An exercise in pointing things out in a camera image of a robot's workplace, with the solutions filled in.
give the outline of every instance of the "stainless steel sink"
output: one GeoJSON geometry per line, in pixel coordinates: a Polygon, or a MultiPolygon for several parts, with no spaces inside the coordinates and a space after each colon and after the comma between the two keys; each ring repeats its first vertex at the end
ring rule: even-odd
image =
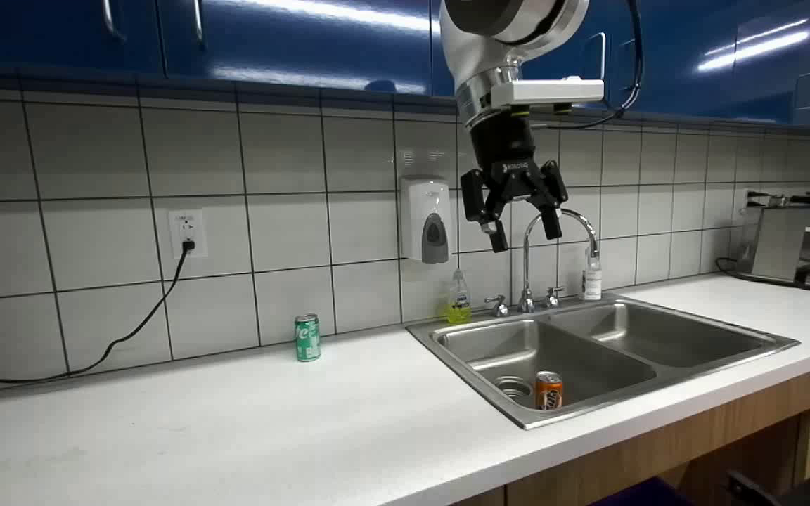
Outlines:
{"type": "Polygon", "coordinates": [[[629,302],[410,333],[521,429],[576,416],[796,346],[796,340],[629,302]],[[561,378],[561,407],[533,407],[538,372],[561,378]]]}

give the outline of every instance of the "faucet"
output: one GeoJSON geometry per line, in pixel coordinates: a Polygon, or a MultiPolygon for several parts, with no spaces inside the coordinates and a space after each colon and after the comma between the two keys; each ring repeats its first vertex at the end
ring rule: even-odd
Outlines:
{"type": "MultiPolygon", "coordinates": [[[[590,239],[590,264],[598,264],[598,236],[597,236],[597,229],[590,226],[590,221],[585,221],[574,208],[557,208],[557,214],[559,218],[571,218],[571,221],[576,221],[585,229],[585,235],[590,239]]],[[[516,313],[533,313],[538,309],[538,302],[528,294],[528,236],[533,235],[533,226],[539,223],[539,218],[542,214],[528,221],[525,235],[522,235],[522,291],[521,291],[516,313]]],[[[598,288],[590,288],[590,284],[597,284],[590,278],[585,278],[581,284],[585,284],[581,294],[585,294],[587,302],[601,299],[601,278],[598,278],[598,288]]],[[[542,299],[542,309],[554,309],[559,303],[557,302],[559,296],[561,296],[561,291],[549,288],[549,296],[542,299]]]]}

